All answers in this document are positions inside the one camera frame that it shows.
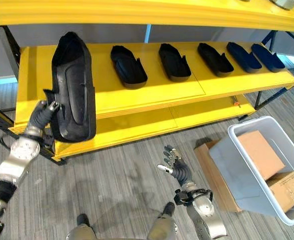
shelving unit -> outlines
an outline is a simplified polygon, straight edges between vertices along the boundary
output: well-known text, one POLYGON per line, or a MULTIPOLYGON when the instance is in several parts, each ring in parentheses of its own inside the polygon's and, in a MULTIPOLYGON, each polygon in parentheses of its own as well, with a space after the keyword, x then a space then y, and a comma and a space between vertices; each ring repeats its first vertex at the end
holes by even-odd
MULTIPOLYGON (((180 54, 186 55, 192 71, 184 82, 170 81, 163 69, 158 50, 160 43, 121 44, 140 58, 148 75, 140 89, 122 86, 110 59, 114 44, 88 44, 92 56, 92 73, 96 88, 97 135, 81 143, 55 143, 55 156, 61 158, 116 144, 135 141, 218 120, 248 115, 254 108, 242 94, 277 87, 291 87, 294 77, 283 70, 273 73, 264 66, 257 73, 246 73, 226 49, 226 42, 209 42, 220 53, 226 53, 234 66, 228 77, 216 77, 197 52, 198 42, 174 42, 180 54), (241 107, 233 106, 229 96, 237 95, 241 107)), ((250 51, 252 43, 240 43, 250 51)), ((52 89, 51 59, 56 46, 22 49, 19 72, 16 119, 10 128, 16 134, 24 131, 43 89, 52 89)))
MULTIPOLYGON (((234 66, 228 77, 216 77, 197 52, 198 42, 171 43, 186 55, 192 71, 185 82, 170 81, 163 69, 158 50, 160 43, 123 44, 140 58, 148 75, 147 84, 140 89, 125 89, 113 68, 110 51, 114 44, 88 44, 92 55, 92 73, 96 88, 97 119, 140 113, 166 107, 207 101, 254 91, 294 85, 294 77, 283 70, 270 72, 263 67, 258 73, 246 73, 227 52, 225 42, 209 42, 220 53, 226 53, 234 66)), ((241 43, 250 51, 252 43, 241 43)), ((51 59, 56 46, 27 47, 22 50, 15 126, 21 133, 40 100, 43 89, 52 89, 51 59)))
POLYGON ((102 23, 217 26, 294 32, 294 8, 269 0, 2 0, 0 25, 102 23))
MULTIPOLYGON (((0 39, 15 76, 19 76, 19 90, 16 120, 0 111, 0 129, 7 133, 9 128, 15 138, 25 129, 36 103, 46 99, 43 89, 52 89, 51 61, 56 46, 25 47, 20 52, 7 25, 55 23, 148 24, 146 43, 152 24, 268 29, 273 31, 262 43, 271 40, 272 49, 275 30, 294 32, 294 8, 287 11, 269 0, 2 0, 0 39)), ((96 88, 97 135, 82 143, 55 142, 55 153, 42 147, 41 155, 59 161, 192 126, 246 117, 255 110, 243 94, 259 91, 255 104, 259 109, 294 86, 294 77, 286 70, 272 73, 263 67, 258 73, 245 73, 227 52, 226 42, 209 42, 225 52, 235 68, 225 78, 207 68, 197 53, 198 42, 171 44, 186 55, 192 70, 186 82, 167 79, 158 55, 160 43, 121 44, 141 59, 148 74, 147 84, 138 90, 123 88, 116 76, 110 59, 113 44, 88 44, 96 88), (262 90, 279 87, 285 88, 259 104, 262 90), (241 108, 232 105, 230 96, 234 95, 241 108)), ((240 44, 250 51, 251 43, 240 44)))
POLYGON ((85 142, 63 143, 56 141, 53 159, 94 151, 174 132, 201 124, 211 123, 255 110, 243 95, 237 96, 241 107, 234 106, 230 97, 195 102, 181 106, 133 113, 97 120, 96 136, 85 142))

brown cardboard box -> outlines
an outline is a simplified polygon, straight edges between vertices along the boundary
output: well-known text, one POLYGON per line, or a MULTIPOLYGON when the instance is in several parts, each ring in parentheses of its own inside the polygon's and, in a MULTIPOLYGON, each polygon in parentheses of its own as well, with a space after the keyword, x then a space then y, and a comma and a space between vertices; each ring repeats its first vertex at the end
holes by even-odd
POLYGON ((228 212, 240 212, 241 209, 235 202, 226 182, 223 180, 219 169, 209 155, 209 149, 217 141, 211 141, 197 147, 194 151, 203 170, 203 173, 213 192, 213 198, 217 201, 220 210, 228 212))
POLYGON ((284 168, 284 164, 259 131, 245 133, 238 137, 264 180, 284 168))
POLYGON ((277 173, 266 182, 284 212, 294 206, 294 171, 277 173))

plastic tote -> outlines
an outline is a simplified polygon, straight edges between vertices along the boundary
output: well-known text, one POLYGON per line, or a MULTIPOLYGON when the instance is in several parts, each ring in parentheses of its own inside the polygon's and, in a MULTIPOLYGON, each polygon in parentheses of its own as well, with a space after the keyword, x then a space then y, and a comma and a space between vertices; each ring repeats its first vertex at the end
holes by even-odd
POLYGON ((228 136, 215 144, 209 153, 241 209, 278 216, 285 224, 294 225, 294 207, 286 213, 281 209, 237 138, 256 130, 260 131, 285 165, 279 173, 294 171, 294 144, 270 116, 231 125, 228 136))

black shoe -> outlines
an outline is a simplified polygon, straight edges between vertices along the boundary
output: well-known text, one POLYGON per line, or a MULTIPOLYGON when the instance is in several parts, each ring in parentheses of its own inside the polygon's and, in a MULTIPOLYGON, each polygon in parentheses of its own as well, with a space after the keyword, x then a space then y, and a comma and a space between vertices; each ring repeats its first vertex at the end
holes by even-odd
POLYGON ((175 204, 173 202, 169 202, 163 209, 162 214, 167 214, 172 217, 174 211, 175 211, 175 204))
POLYGON ((81 224, 86 224, 88 227, 90 227, 88 216, 85 213, 80 214, 77 217, 77 225, 79 226, 81 224))

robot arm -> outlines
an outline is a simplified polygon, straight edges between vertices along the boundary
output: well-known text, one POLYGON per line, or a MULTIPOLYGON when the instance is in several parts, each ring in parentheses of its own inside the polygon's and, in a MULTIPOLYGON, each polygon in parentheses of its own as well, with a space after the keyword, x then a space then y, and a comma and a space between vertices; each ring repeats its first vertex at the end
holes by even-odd
POLYGON ((212 204, 212 191, 196 186, 189 166, 184 162, 177 149, 167 145, 164 154, 164 161, 168 166, 159 164, 157 167, 178 180, 182 190, 175 191, 174 200, 177 205, 187 207, 187 213, 193 221, 198 238, 210 240, 226 236, 226 228, 212 204))
MULTIPOLYGON (((0 164, 0 217, 27 175, 30 163, 39 155, 43 129, 58 107, 56 101, 49 106, 44 101, 39 102, 24 134, 12 144, 9 156, 0 164)), ((0 222, 0 233, 3 227, 4 224, 0 222)))

